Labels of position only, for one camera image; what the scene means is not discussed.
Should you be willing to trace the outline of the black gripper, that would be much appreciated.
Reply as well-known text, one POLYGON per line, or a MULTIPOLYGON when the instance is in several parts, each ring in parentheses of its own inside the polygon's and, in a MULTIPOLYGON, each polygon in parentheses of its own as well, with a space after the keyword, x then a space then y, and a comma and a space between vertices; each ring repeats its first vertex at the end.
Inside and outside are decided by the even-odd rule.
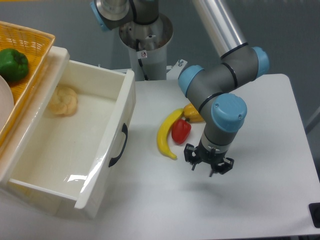
POLYGON ((187 163, 190 163, 192 171, 195 170, 197 164, 206 163, 211 166, 209 177, 214 174, 223 175, 234 166, 234 159, 225 157, 228 147, 228 145, 209 145, 202 140, 200 140, 197 147, 187 143, 183 150, 184 159, 187 163))

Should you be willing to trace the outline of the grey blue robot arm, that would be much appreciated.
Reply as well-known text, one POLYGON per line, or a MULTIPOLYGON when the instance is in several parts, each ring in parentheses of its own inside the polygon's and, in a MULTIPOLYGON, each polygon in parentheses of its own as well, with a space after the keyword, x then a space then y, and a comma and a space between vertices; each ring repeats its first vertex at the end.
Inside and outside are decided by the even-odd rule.
MULTIPOLYGON (((192 166, 206 163, 212 174, 225 174, 234 165, 226 153, 247 114, 233 90, 265 75, 270 62, 261 48, 249 47, 225 1, 195 0, 193 5, 221 63, 210 70, 192 65, 178 75, 181 91, 205 121, 199 144, 187 144, 183 153, 192 166)), ((158 1, 94 0, 90 7, 102 30, 118 29, 137 81, 166 79, 173 26, 158 1)))

